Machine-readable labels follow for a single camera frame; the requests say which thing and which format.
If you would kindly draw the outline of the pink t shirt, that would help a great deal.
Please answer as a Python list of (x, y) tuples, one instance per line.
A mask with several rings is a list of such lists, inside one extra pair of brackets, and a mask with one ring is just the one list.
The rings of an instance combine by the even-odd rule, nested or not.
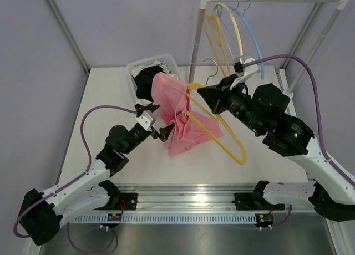
[(192, 118), (202, 123), (216, 138), (223, 137), (219, 122), (191, 110), (190, 99), (187, 97), (188, 83), (179, 81), (162, 72), (154, 76), (151, 95), (158, 112), (165, 124), (175, 124), (168, 140), (165, 142), (169, 155), (174, 156), (187, 152), (197, 145), (212, 141), (209, 136)]

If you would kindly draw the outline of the black t shirt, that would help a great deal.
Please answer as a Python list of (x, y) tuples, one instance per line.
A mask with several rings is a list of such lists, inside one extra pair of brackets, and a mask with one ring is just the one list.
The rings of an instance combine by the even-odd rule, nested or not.
[(141, 70), (134, 78), (136, 83), (135, 95), (138, 99), (154, 101), (151, 95), (152, 83), (154, 76), (160, 72), (164, 73), (163, 68), (160, 66), (147, 67)]

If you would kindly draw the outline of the green and white t shirt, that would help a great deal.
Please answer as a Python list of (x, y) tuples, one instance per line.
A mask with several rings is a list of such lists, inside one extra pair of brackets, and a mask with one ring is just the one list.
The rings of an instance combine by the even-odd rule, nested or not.
[(155, 60), (153, 62), (153, 65), (154, 66), (157, 66), (157, 67), (160, 67), (164, 73), (166, 74), (173, 74), (174, 72), (171, 70), (171, 68), (168, 67), (168, 65), (164, 62), (161, 62), (161, 61), (158, 61), (158, 60)]

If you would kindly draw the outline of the yellow hanger front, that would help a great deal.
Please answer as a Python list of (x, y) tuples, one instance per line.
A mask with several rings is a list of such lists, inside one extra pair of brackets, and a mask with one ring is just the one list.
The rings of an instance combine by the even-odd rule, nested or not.
[[(209, 41), (210, 47), (213, 51), (217, 65), (220, 67), (223, 75), (226, 77), (231, 74), (231, 67), (228, 62), (228, 56), (226, 53), (226, 48), (224, 46), (221, 23), (215, 14), (210, 14), (208, 11), (204, 11), (205, 19), (202, 23), (202, 28), (205, 35)], [(217, 51), (220, 49), (224, 58), (224, 62)]]

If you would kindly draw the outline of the cream plastic hanger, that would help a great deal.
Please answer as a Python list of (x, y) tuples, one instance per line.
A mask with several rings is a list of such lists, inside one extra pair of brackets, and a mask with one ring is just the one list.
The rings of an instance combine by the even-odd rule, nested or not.
[(232, 22), (232, 25), (233, 25), (233, 28), (234, 28), (234, 31), (235, 31), (235, 35), (236, 35), (236, 43), (237, 43), (237, 46), (239, 48), (239, 54), (240, 56), (243, 56), (244, 55), (244, 49), (243, 49), (243, 45), (242, 45), (242, 39), (241, 39), (241, 34), (240, 34), (240, 31), (239, 31), (239, 27), (238, 27), (238, 24), (236, 22), (236, 18), (234, 16), (234, 13), (233, 11), (226, 5), (222, 2), (222, 0), (219, 0), (219, 4), (216, 5), (216, 14), (217, 16), (220, 18), (222, 16), (222, 11), (225, 10), (228, 14), (229, 14), (229, 17), (231, 19), (231, 22)]

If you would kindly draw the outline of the light blue hanger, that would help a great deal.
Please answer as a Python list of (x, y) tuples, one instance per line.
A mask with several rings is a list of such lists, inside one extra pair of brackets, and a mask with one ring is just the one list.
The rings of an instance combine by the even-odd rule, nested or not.
[[(232, 6), (228, 6), (234, 14), (238, 15), (238, 17), (241, 19), (241, 21), (244, 23), (245, 27), (247, 28), (247, 30), (249, 31), (249, 34), (253, 40), (253, 43), (255, 45), (255, 48), (256, 48), (256, 51), (257, 51), (257, 55), (258, 55), (258, 58), (261, 59), (263, 58), (262, 56), (262, 51), (261, 51), (261, 48), (260, 48), (260, 45), (259, 45), (259, 42), (257, 40), (257, 37), (256, 37), (256, 34), (254, 32), (254, 30), (252, 29), (252, 27), (250, 26), (249, 22), (247, 21), (247, 19), (245, 18), (244, 14), (245, 14), (245, 11), (246, 9), (243, 11), (243, 13), (239, 12), (237, 10), (237, 7), (232, 7)], [(221, 17), (219, 18), (219, 21), (222, 23), (222, 25), (225, 27), (225, 29), (227, 30), (227, 32), (229, 33), (229, 35), (231, 36), (231, 38), (233, 39), (233, 41), (236, 43), (236, 35), (235, 34), (232, 34), (228, 27), (226, 26), (226, 24), (223, 22), (223, 20), (221, 19)]]

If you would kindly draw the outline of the white printed t shirt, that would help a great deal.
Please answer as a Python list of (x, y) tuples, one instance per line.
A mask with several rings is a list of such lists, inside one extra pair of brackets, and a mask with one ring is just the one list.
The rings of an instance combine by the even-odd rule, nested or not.
[(147, 99), (139, 99), (139, 98), (135, 97), (135, 103), (142, 105), (142, 106), (148, 106), (148, 105), (153, 104), (154, 102), (147, 100)]

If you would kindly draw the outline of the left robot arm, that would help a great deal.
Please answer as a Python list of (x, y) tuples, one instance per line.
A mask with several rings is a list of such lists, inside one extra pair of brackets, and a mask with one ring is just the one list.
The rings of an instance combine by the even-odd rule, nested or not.
[(46, 244), (60, 229), (74, 218), (97, 208), (115, 209), (120, 202), (120, 190), (110, 178), (129, 162), (127, 155), (147, 138), (165, 142), (175, 127), (155, 129), (159, 106), (136, 104), (136, 124), (128, 130), (113, 126), (105, 139), (103, 149), (96, 157), (88, 157), (85, 169), (43, 191), (32, 189), (22, 201), (13, 232), (18, 238), (30, 238), (35, 245)]

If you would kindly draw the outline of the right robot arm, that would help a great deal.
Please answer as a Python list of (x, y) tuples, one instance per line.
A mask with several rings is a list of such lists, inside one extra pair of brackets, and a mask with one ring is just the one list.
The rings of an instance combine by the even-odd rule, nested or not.
[(247, 210), (277, 209), (280, 205), (312, 207), (320, 216), (336, 222), (354, 219), (354, 177), (331, 165), (314, 132), (298, 117), (285, 112), (290, 98), (272, 83), (258, 86), (253, 95), (245, 83), (234, 84), (236, 75), (197, 93), (213, 114), (228, 111), (263, 137), (271, 151), (300, 165), (313, 178), (308, 183), (259, 181), (242, 200)]

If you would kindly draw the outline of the white plastic basket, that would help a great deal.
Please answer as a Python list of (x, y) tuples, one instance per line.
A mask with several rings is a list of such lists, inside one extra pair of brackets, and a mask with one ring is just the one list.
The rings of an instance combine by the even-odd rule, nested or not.
[(168, 65), (169, 68), (174, 72), (173, 74), (170, 74), (170, 76), (176, 78), (177, 80), (180, 81), (185, 81), (185, 73), (181, 72), (177, 63), (175, 62), (174, 58), (170, 54), (162, 54), (162, 55), (156, 55), (153, 57), (148, 57), (145, 59), (141, 59), (132, 63), (129, 63), (126, 66), (126, 71), (127, 71), (127, 77), (128, 77), (128, 82), (131, 87), (131, 93), (133, 96), (133, 99), (135, 101), (135, 93), (136, 93), (136, 83), (134, 81), (135, 74), (139, 74), (141, 70), (147, 67), (152, 67), (153, 62), (155, 60), (164, 62)]

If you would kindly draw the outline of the metal clothes rack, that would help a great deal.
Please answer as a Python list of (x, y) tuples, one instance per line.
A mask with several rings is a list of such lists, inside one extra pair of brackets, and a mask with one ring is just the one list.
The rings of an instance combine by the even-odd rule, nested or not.
[(202, 19), (208, 5), (234, 3), (237, 11), (246, 11), (262, 55), (285, 52), (304, 60), (311, 60), (327, 36), (334, 32), (336, 19), (329, 17), (319, 36), (320, 22), (325, 17), (326, 5), (330, 4), (333, 14), (340, 16), (349, 10), (354, 0), (200, 0), (197, 4), (198, 19), (196, 40), (201, 39)]

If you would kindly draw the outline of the aluminium mounting rail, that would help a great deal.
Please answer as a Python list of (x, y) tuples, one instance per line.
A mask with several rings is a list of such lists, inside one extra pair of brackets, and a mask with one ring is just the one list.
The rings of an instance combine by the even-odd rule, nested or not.
[(236, 185), (123, 186), (110, 190), (95, 187), (84, 193), (80, 213), (90, 211), (283, 211), (286, 206), (331, 211), (337, 203), (316, 181), (310, 183), (270, 183), (255, 187)]

